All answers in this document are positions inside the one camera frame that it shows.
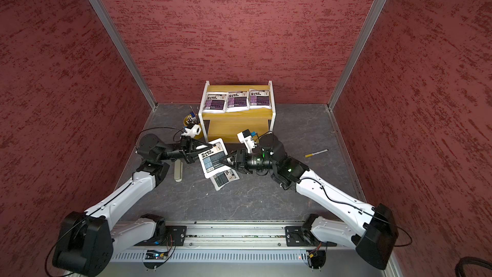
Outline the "wooden shelf with white frame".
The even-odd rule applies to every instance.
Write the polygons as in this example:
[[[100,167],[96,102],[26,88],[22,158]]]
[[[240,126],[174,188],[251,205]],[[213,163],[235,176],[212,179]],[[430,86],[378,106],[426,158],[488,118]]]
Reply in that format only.
[[[210,92],[232,92],[268,90],[270,93],[271,109],[259,108],[244,112],[230,112],[223,114],[210,114],[204,112],[206,96]],[[209,81],[205,83],[199,105],[199,118],[205,141],[222,139],[225,143],[237,143],[237,133],[249,129],[259,135],[271,132],[274,129],[277,116],[275,107],[274,87],[269,81],[266,85],[212,85]]]

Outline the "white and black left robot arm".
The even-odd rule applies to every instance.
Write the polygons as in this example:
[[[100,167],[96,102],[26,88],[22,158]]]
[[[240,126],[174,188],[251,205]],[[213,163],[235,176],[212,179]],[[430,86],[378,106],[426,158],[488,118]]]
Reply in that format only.
[[[141,242],[173,247],[174,239],[167,231],[164,218],[145,214],[129,223],[121,222],[121,218],[164,181],[170,163],[184,161],[191,164],[212,147],[190,136],[182,136],[173,144],[166,144],[151,133],[143,136],[136,150],[142,163],[131,178],[84,212],[68,214],[60,225],[59,238],[45,264],[65,270],[67,276],[97,276],[113,255]]]

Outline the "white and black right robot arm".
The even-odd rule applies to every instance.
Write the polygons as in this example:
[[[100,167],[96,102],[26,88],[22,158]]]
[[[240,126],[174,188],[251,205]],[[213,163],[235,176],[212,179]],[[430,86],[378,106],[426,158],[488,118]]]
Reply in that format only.
[[[372,267],[385,270],[399,236],[391,209],[357,200],[329,184],[306,164],[289,156],[273,133],[260,137],[259,141],[258,152],[246,141],[245,149],[222,157],[220,162],[241,173],[270,172],[284,190],[295,189],[296,193],[317,202],[341,219],[345,229],[334,230],[318,216],[307,221],[311,236],[319,242],[354,248]]]

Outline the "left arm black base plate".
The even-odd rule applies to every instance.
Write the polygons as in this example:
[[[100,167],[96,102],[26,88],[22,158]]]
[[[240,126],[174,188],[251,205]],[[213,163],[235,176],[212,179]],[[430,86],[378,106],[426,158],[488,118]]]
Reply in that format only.
[[[166,226],[163,234],[154,235],[152,238],[142,241],[139,246],[150,247],[182,247],[187,236],[186,226]]]

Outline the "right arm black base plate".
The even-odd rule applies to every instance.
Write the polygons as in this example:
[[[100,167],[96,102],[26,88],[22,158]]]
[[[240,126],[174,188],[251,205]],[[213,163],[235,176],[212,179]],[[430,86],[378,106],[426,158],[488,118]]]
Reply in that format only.
[[[337,247],[337,244],[333,242],[320,242],[313,234],[301,226],[286,226],[284,232],[288,247]]]

